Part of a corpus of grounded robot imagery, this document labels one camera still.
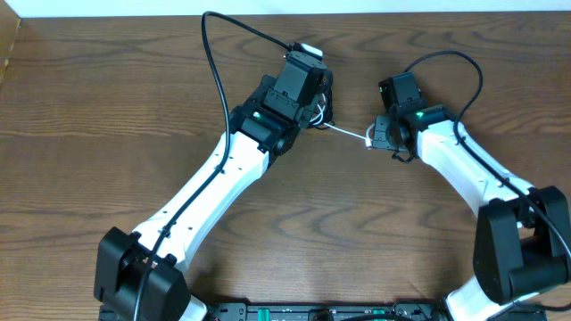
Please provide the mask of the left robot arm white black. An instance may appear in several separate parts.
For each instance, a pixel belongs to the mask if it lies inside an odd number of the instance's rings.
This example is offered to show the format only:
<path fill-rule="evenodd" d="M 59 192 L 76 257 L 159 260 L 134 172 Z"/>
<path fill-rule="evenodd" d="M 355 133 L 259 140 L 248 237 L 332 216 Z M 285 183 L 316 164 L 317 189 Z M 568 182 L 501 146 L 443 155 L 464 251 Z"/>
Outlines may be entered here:
<path fill-rule="evenodd" d="M 207 234 L 232 202 L 288 152 L 324 96 L 331 75 L 323 53 L 305 44 L 285 55 L 229 115 L 207 161 L 159 211 L 131 233 L 112 228 L 98 245 L 94 296 L 115 318 L 202 320 L 205 303 L 185 275 Z"/>

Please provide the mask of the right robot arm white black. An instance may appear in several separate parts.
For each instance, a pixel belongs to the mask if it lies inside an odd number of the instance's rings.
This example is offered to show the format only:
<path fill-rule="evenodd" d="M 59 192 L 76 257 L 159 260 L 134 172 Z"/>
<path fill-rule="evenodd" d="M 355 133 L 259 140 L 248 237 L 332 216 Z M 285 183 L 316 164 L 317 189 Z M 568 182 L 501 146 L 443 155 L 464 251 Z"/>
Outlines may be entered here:
<path fill-rule="evenodd" d="M 435 320 L 543 320 L 531 299 L 570 281 L 566 196 L 501 166 L 443 105 L 430 107 L 410 72 L 378 84 L 386 109 L 372 146 L 407 153 L 439 172 L 474 212 L 473 276 L 448 294 Z"/>

